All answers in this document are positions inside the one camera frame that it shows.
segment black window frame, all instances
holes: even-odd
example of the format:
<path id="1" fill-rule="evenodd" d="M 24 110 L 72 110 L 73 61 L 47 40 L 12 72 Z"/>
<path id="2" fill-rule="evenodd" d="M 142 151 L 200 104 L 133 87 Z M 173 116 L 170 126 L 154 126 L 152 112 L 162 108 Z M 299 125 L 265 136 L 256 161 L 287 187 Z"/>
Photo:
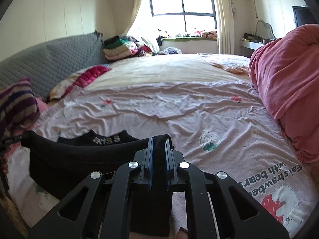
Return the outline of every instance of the black window frame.
<path id="1" fill-rule="evenodd" d="M 215 3 L 214 3 L 214 0 L 211 0 L 211 1 L 212 1 L 213 13 L 187 13 L 187 12 L 185 12 L 185 8 L 184 8 L 184 0 L 181 0 L 181 5 L 182 5 L 183 12 L 181 12 L 181 13 L 154 14 L 154 11 L 153 11 L 153 2 L 152 2 L 152 0 L 149 0 L 149 2 L 150 2 L 150 7 L 151 7 L 152 17 L 154 17 L 154 16 L 163 16 L 163 15 L 183 15 L 183 16 L 184 16 L 185 32 L 187 32 L 186 18 L 185 18 L 186 15 L 211 16 L 211 17 L 214 17 L 214 19 L 215 19 L 215 27 L 217 28 L 217 18 L 216 18 L 216 11 L 215 11 Z"/>

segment black screen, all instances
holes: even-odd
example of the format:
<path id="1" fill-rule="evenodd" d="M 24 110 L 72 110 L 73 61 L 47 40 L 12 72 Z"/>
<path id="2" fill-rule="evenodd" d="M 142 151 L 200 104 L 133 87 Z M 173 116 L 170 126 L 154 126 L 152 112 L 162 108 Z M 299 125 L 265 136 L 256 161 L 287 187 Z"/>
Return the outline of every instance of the black screen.
<path id="1" fill-rule="evenodd" d="M 308 7 L 293 6 L 293 12 L 295 14 L 296 27 L 305 24 L 317 24 L 317 21 Z"/>

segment white wall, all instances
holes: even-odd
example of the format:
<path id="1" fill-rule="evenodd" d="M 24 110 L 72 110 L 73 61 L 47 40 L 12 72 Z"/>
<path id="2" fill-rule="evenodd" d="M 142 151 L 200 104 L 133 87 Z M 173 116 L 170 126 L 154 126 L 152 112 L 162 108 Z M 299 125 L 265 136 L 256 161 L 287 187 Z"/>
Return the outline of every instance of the white wall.
<path id="1" fill-rule="evenodd" d="M 245 33 L 252 33 L 250 6 L 250 0 L 232 0 L 236 55 L 241 55 L 240 39 Z"/>
<path id="2" fill-rule="evenodd" d="M 28 47 L 94 32 L 121 34 L 134 0 L 14 0 L 0 21 L 0 61 Z"/>
<path id="3" fill-rule="evenodd" d="M 270 23 L 276 38 L 284 37 L 296 28 L 292 6 L 305 6 L 304 0 L 255 0 L 258 18 L 256 18 L 254 0 L 251 2 L 253 34 L 258 20 Z"/>
<path id="4" fill-rule="evenodd" d="M 218 53 L 217 41 L 215 40 L 190 40 L 190 41 L 165 41 L 163 40 L 160 50 L 167 47 L 176 47 L 182 51 L 183 54 L 196 53 Z"/>

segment pink blanket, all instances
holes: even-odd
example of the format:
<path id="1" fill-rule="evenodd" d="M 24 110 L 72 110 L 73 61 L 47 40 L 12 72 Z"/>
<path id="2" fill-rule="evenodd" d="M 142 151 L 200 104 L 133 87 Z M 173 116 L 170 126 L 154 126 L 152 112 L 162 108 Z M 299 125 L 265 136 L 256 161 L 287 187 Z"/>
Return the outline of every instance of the pink blanket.
<path id="1" fill-rule="evenodd" d="M 319 25 L 301 26 L 261 47 L 249 65 L 266 109 L 319 181 Z"/>

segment metal screw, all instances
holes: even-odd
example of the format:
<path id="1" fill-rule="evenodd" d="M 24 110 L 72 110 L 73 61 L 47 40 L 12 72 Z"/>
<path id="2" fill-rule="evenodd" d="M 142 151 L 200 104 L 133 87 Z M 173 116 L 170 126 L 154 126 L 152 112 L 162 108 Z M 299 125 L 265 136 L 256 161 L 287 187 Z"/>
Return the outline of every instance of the metal screw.
<path id="1" fill-rule="evenodd" d="M 218 177 L 219 179 L 226 179 L 226 178 L 227 178 L 227 174 L 226 174 L 225 172 L 219 172 L 219 173 L 217 174 L 217 177 Z"/>
<path id="2" fill-rule="evenodd" d="M 189 163 L 188 162 L 181 162 L 180 163 L 180 168 L 187 169 L 188 167 L 189 167 Z"/>
<path id="3" fill-rule="evenodd" d="M 91 173 L 91 178 L 92 179 L 97 179 L 97 178 L 99 178 L 101 176 L 101 174 L 100 174 L 100 172 L 92 172 Z"/>
<path id="4" fill-rule="evenodd" d="M 138 162 L 135 162 L 135 161 L 129 162 L 129 167 L 130 167 L 130 168 L 136 168 L 136 167 L 138 167 Z"/>

